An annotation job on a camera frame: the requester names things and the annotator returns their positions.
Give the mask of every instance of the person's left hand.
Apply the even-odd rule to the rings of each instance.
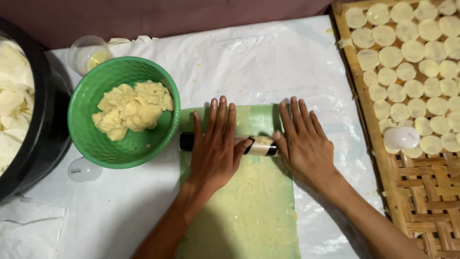
[[[227,118],[227,99],[220,97],[217,114],[217,99],[211,101],[206,135],[201,131],[200,114],[193,111],[195,140],[193,143],[190,176],[186,183],[193,189],[205,191],[210,198],[223,187],[235,174],[240,165],[241,156],[250,140],[235,144],[236,107],[230,103]]]

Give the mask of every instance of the person's right hand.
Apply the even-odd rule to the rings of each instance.
[[[284,134],[279,131],[273,139],[284,165],[299,180],[316,191],[327,191],[335,178],[341,177],[334,167],[334,145],[328,140],[316,114],[308,113],[304,100],[291,98],[289,116],[285,101],[280,103]]]

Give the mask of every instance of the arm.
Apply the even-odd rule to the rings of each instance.
[[[285,166],[299,180],[336,205],[364,235],[371,250],[384,259],[428,259],[423,250],[370,206],[334,167],[334,146],[314,112],[303,100],[291,98],[292,120],[286,103],[280,104],[285,136],[275,132]]]
[[[227,99],[220,97],[219,112],[217,106],[217,99],[213,99],[205,136],[201,131],[200,115],[193,112],[195,140],[190,175],[132,259],[172,259],[195,215],[238,169],[241,156],[252,142],[246,140],[234,145],[235,105],[230,104],[227,123]]]

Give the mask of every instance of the hand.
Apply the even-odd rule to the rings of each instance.
[[[285,136],[279,131],[273,134],[281,159],[296,178],[316,191],[327,191],[333,179],[341,177],[334,167],[334,145],[326,137],[316,114],[308,113],[304,100],[297,103],[292,97],[290,107],[292,120],[286,102],[280,103]]]
[[[223,187],[235,174],[240,165],[241,156],[250,140],[239,142],[235,146],[236,107],[231,103],[227,117],[227,99],[220,97],[217,114],[217,99],[211,101],[206,135],[201,131],[200,114],[193,112],[195,141],[192,150],[190,176],[187,183],[205,190],[210,198]]]

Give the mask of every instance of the round dough disc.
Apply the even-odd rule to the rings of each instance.
[[[422,99],[411,99],[407,108],[412,118],[424,117],[426,114],[426,103]]]
[[[396,74],[399,79],[409,81],[415,78],[417,71],[411,63],[401,63],[396,69]]]
[[[386,145],[385,145],[385,150],[390,154],[396,154],[399,151],[401,151],[400,149],[391,149],[391,148],[387,147]]]
[[[414,120],[414,128],[420,136],[427,136],[433,133],[430,121],[425,117],[418,117]]]
[[[457,10],[454,0],[444,0],[437,8],[443,15],[452,15]]]
[[[375,4],[369,8],[366,17],[374,25],[385,24],[390,20],[388,6],[382,3]]]
[[[396,82],[398,78],[396,72],[393,69],[387,67],[380,69],[377,76],[379,77],[379,82],[382,85],[391,85]]]
[[[447,54],[444,45],[439,41],[430,41],[425,44],[425,56],[434,61],[443,61]]]
[[[396,40],[396,34],[392,27],[379,25],[372,29],[372,37],[380,46],[390,46]]]
[[[447,37],[457,37],[460,34],[460,19],[456,16],[441,17],[439,28]]]
[[[388,116],[390,115],[390,109],[391,105],[387,103],[385,100],[377,100],[374,103],[374,112],[377,119],[379,120],[388,118]]]
[[[373,70],[364,71],[364,73],[362,74],[362,78],[364,80],[364,83],[368,87],[379,83],[379,78],[377,77],[377,73],[375,73]]]
[[[442,94],[439,79],[436,77],[427,78],[423,86],[427,97],[438,97]]]
[[[396,128],[396,124],[393,123],[391,119],[383,119],[379,121],[379,128],[380,128],[380,133],[384,135],[387,130],[391,128]]]
[[[439,65],[439,74],[446,79],[455,78],[458,73],[459,67],[454,61],[445,60]]]
[[[439,73],[439,65],[433,60],[424,59],[419,62],[419,71],[427,77],[435,77]]]
[[[363,71],[374,70],[379,64],[379,53],[375,50],[363,49],[356,56]]]
[[[442,135],[441,144],[443,145],[443,148],[449,152],[460,151],[460,145],[458,144],[454,133],[446,133]]]
[[[443,32],[439,28],[437,21],[426,19],[419,23],[420,37],[427,41],[434,41],[439,38]]]
[[[452,59],[460,59],[460,37],[449,37],[444,41],[446,54]]]
[[[449,122],[443,116],[431,118],[430,127],[436,134],[446,134],[450,132]]]
[[[410,117],[409,109],[405,104],[395,103],[391,106],[390,116],[396,122],[407,120]]]
[[[366,17],[361,8],[352,7],[345,12],[345,20],[348,27],[358,29],[364,26],[367,22]]]
[[[411,21],[402,21],[395,28],[398,39],[406,42],[416,40],[419,36],[419,27]]]
[[[419,62],[425,56],[425,48],[418,41],[406,41],[401,46],[402,56],[409,62]]]
[[[420,139],[420,148],[428,155],[437,155],[442,151],[443,145],[439,137],[430,135]]]
[[[403,60],[403,54],[397,47],[389,46],[379,51],[379,61],[384,67],[395,67]]]
[[[407,2],[399,2],[391,8],[390,17],[395,23],[411,21],[414,18],[414,9]]]
[[[386,89],[381,87],[378,84],[371,85],[369,87],[369,95],[372,101],[385,100],[386,99]]]
[[[375,44],[372,30],[366,27],[354,30],[351,33],[353,43],[360,48],[370,48]]]
[[[460,112],[451,112],[447,116],[447,121],[449,122],[449,127],[454,132],[460,131]]]
[[[458,96],[459,88],[456,81],[452,79],[443,79],[439,82],[441,92],[446,96]]]
[[[403,120],[403,121],[398,123],[398,128],[400,128],[400,127],[411,127],[411,128],[413,128],[414,127],[414,121]]]
[[[449,109],[449,104],[446,100],[439,97],[433,97],[426,101],[426,109],[434,115],[443,115]]]
[[[387,89],[388,99],[392,102],[402,102],[406,99],[406,92],[399,84],[391,84]]]
[[[405,148],[401,150],[405,156],[410,158],[417,158],[422,155],[423,151],[419,146],[413,148]]]
[[[409,80],[404,83],[404,91],[410,98],[420,98],[424,92],[423,84],[418,80]]]
[[[419,21],[434,19],[437,16],[437,8],[429,0],[420,1],[419,6],[414,11],[415,17]]]
[[[448,101],[449,109],[452,112],[460,112],[460,96],[452,96]]]

